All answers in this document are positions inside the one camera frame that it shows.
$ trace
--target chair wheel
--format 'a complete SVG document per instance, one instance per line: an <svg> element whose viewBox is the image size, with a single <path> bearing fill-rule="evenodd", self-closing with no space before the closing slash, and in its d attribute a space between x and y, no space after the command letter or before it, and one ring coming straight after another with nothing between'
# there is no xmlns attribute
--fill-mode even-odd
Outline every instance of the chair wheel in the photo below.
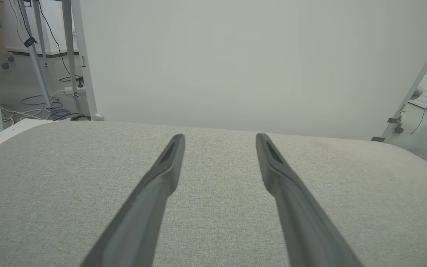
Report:
<svg viewBox="0 0 427 267"><path fill-rule="evenodd" d="M398 133L402 133L403 132L403 128L401 128L401 127L395 127L395 132L398 134Z"/></svg>

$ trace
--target white cable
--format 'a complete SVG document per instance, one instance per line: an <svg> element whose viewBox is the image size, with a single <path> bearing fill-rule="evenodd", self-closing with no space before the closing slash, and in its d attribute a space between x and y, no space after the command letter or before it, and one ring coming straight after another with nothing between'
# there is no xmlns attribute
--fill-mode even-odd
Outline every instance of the white cable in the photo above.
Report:
<svg viewBox="0 0 427 267"><path fill-rule="evenodd" d="M56 91L55 93L53 93L51 96L50 96L50 99L52 99L52 98L54 98L54 95L56 94L56 93L60 93L60 92L64 92L65 90L60 90L60 91ZM44 120L43 118L39 118L39 117L36 117L36 115L39 115L41 112L42 112L42 109L33 109L33 110L28 110L28 111L25 111L25 112L19 112L19 111L15 111L15 110L7 110L6 108L3 108L3 107L1 107L1 109L2 110L4 110L4 111L6 111L6 112L11 112L11 113L15 113L15 114L13 114L13 115L11 115L10 116L10 119L11 119L11 121L12 121L12 124L11 125L14 125L15 123L16 123L16 120L15 120L15 116L17 116L17 115L24 115L23 117L21 117L20 119L19 119L19 121L21 121L22 119L25 119L25 118L34 118L34 119L37 119L37 120ZM49 115L46 117L46 120L49 120L49 117L50 117L50 110L49 109L47 109L47 108L45 108L45 110L47 111L47 112L49 112Z"/></svg>
<svg viewBox="0 0 427 267"><path fill-rule="evenodd" d="M6 112L16 113L16 114L13 114L13 115L10 116L10 119L12 121L11 125L14 125L14 123L16 123L15 120L14 120L14 116L17 116L17 115L24 115L24 117L22 117L19 121L21 121L22 119L25 119L25 118L29 118L29 117L34 118L34 119L38 119L38 120L43 120L43 119L41 119L39 117L36 117L37 114L39 114L39 113L42 112L42 109L33 109L33 110L25 111L25 112L18 112L18 111L14 111L14 110L8 110L8 109L3 108L3 107L1 107L1 109L4 110L4 111L6 111ZM34 112L34 111L37 111L37 113L32 114L32 115L31 114L27 114L28 112Z"/></svg>

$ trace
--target floor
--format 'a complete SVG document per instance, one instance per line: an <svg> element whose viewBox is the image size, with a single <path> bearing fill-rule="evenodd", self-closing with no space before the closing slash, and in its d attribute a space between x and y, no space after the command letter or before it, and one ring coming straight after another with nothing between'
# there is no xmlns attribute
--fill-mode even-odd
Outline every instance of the floor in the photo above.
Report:
<svg viewBox="0 0 427 267"><path fill-rule="evenodd" d="M404 111L401 119L403 132L400 134L392 132L389 136L385 137L384 142L404 148L427 161L427 111L424 114L420 127L413 135L410 135L410 133L420 123L424 109L407 103Z"/></svg>
<svg viewBox="0 0 427 267"><path fill-rule="evenodd" d="M40 118L46 118L49 114L44 111L45 104L42 105L24 105L21 100L31 96L40 95L39 84L37 82L36 73L32 67L29 56L14 56L14 63L10 63L10 68L4 70L0 67L0 101L2 104L8 105L14 110L23 112L31 109L41 108L43 112L37 115ZM70 82L60 82L60 78L69 76L64 68L61 57L54 59L47 59L48 65L43 68L43 75L46 78L47 89L52 94L56 91L63 90L65 87L71 86ZM81 66L78 56L76 56L76 74L81 75ZM85 93L80 93L78 98L73 98L72 95L65 95L63 92L58 93L54 97L59 98L60 102L64 105L64 109L70 110L72 113L89 114L88 104ZM27 100L28 103L42 103L44 102L43 96ZM11 126L11 121L3 123L4 128Z"/></svg>

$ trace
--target gray fabric surface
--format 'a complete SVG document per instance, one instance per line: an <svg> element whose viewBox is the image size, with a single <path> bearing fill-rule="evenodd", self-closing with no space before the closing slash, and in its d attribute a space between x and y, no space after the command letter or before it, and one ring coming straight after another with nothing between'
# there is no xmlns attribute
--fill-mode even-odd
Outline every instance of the gray fabric surface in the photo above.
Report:
<svg viewBox="0 0 427 267"><path fill-rule="evenodd" d="M80 264L180 132L154 266L287 266L255 132L114 122L50 123L0 145L0 266ZM427 162L380 142L270 137L365 266L427 266Z"/></svg>

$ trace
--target white backdrop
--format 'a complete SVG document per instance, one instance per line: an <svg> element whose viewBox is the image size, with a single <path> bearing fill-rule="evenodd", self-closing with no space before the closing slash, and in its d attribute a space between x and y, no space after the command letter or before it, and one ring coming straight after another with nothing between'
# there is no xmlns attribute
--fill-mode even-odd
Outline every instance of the white backdrop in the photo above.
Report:
<svg viewBox="0 0 427 267"><path fill-rule="evenodd" d="M111 121L369 140L427 61L427 1L80 2Z"/></svg>
<svg viewBox="0 0 427 267"><path fill-rule="evenodd" d="M3 6L3 18L2 24L4 29L4 40L6 49L9 51L17 51L17 52L27 52L27 48L24 44L19 40L17 36L16 26L19 29L19 35L23 41L26 41L29 38L29 35L26 32L26 29L21 27L19 23L16 23L16 16L14 12L20 12L18 5L14 4L13 8L11 8L10 1L13 0L5 0L0 5ZM52 0L40 0L40 4L42 5L42 12L44 12L44 16L50 24L52 29L52 33L56 38L57 42L60 45L60 50L62 53L67 52L67 45L64 35L64 21L62 18L62 3L59 1ZM34 38L36 38L37 42L39 42L39 34L37 33L36 19L34 18L34 6L30 6L28 2L25 2L27 18L29 19L29 25L32 31ZM50 35L49 27L47 27L44 18L41 15L42 25L44 27L44 31L46 32L46 38L44 39L46 45L46 53L50 55L59 54L59 50L56 42ZM37 52L42 53L40 49L40 42L35 44ZM77 47L77 38L73 37L73 46L75 51L78 51Z"/></svg>

